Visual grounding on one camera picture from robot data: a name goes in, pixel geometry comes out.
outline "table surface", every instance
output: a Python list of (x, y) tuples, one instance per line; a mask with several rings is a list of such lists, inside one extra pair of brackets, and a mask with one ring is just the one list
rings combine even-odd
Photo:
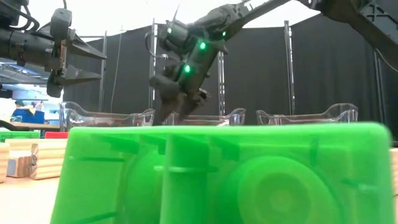
[(15, 127), (20, 127), (20, 128), (52, 128), (52, 129), (59, 129), (59, 125), (54, 125), (54, 124), (32, 124), (32, 123), (20, 123), (20, 122), (11, 122), (12, 125)]
[(0, 184), (0, 223), (50, 223), (58, 181), (7, 177)]

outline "clear plastic bin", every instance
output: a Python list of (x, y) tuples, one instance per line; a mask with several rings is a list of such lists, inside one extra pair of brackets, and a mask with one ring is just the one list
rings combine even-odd
[(235, 126), (244, 124), (246, 109), (238, 108), (226, 116), (190, 115), (178, 123), (178, 113), (171, 114), (164, 125)]
[(74, 102), (60, 103), (60, 131), (66, 132), (73, 127), (132, 127), (152, 126), (155, 110), (143, 113), (112, 114), (85, 111)]
[(307, 124), (307, 123), (350, 123), (358, 120), (358, 108), (350, 103), (335, 104), (320, 114), (292, 115), (267, 114), (256, 111), (260, 125)]

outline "green block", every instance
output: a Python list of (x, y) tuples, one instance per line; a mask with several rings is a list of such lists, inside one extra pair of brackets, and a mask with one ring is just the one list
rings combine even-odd
[(38, 139), (40, 133), (38, 131), (0, 131), (0, 142), (6, 139)]
[(74, 128), (52, 223), (394, 224), (386, 128)]

